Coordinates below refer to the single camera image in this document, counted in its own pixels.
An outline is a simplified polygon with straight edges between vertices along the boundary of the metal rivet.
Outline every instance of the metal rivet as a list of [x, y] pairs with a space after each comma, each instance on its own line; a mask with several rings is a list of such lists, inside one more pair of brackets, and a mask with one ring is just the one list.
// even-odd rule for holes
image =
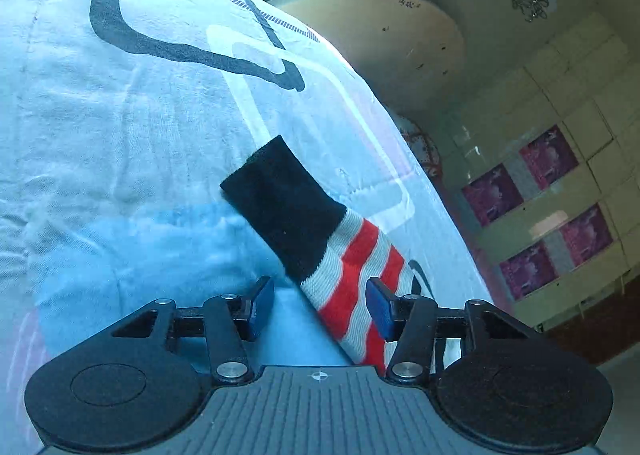
[[422, 367], [418, 363], [403, 361], [402, 363], [396, 363], [391, 371], [398, 377], [410, 379], [411, 377], [418, 377], [422, 374]]
[[216, 372], [222, 377], [228, 377], [229, 379], [235, 379], [236, 377], [242, 377], [249, 371], [249, 368], [244, 363], [238, 363], [237, 361], [228, 361], [218, 365]]

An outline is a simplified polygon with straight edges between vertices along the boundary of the bed sheet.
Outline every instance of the bed sheet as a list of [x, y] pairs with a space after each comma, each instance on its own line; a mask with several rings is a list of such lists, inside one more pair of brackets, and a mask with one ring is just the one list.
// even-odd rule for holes
[[489, 299], [385, 109], [301, 22], [261, 0], [0, 5], [6, 453], [38, 449], [22, 403], [35, 369], [158, 297], [201, 305], [271, 275], [252, 362], [348, 362], [219, 188], [279, 134], [329, 195], [421, 266], [439, 305]]

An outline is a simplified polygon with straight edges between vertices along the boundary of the pink poster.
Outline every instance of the pink poster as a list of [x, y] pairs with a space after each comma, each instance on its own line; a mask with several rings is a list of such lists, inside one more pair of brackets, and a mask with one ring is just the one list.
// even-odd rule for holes
[[560, 232], [575, 267], [597, 255], [613, 241], [597, 204], [562, 226]]
[[482, 227], [524, 202], [503, 164], [462, 189]]
[[549, 128], [529, 145], [522, 147], [520, 155], [540, 190], [548, 188], [578, 166], [574, 151], [566, 142], [558, 125]]
[[502, 262], [500, 270], [516, 300], [558, 278], [542, 241]]

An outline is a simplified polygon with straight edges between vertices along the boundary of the red stripe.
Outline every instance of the red stripe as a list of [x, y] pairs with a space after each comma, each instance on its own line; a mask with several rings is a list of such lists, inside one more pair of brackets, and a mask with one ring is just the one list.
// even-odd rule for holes
[[391, 246], [385, 268], [382, 270], [382, 273], [380, 273], [380, 280], [384, 282], [391, 292], [398, 290], [398, 281], [403, 267], [404, 258], [402, 258], [402, 255], [398, 253], [395, 247]]
[[[404, 267], [404, 258], [398, 253], [398, 250], [391, 246], [389, 257], [386, 261], [385, 268], [380, 274], [380, 280], [392, 291], [398, 290], [400, 273]], [[365, 343], [365, 356], [362, 360], [363, 365], [373, 365], [377, 368], [378, 374], [385, 373], [385, 340], [380, 337], [378, 329], [372, 323], [367, 331], [367, 340]]]
[[367, 341], [365, 343], [365, 356], [362, 360], [363, 365], [373, 365], [379, 375], [385, 374], [385, 340], [380, 337], [376, 326], [369, 325], [367, 331]]
[[341, 340], [347, 334], [351, 313], [358, 302], [358, 281], [362, 267], [369, 260], [379, 229], [364, 220], [362, 227], [342, 255], [342, 275], [327, 303], [318, 311], [331, 335]]

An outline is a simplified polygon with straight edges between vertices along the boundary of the sock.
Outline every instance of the sock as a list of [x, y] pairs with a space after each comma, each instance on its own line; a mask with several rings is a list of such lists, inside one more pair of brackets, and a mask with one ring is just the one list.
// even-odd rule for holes
[[365, 302], [365, 284], [379, 277], [397, 295], [419, 287], [388, 237], [329, 197], [282, 137], [257, 150], [220, 184], [283, 263], [354, 363], [383, 374], [396, 348], [380, 337]]

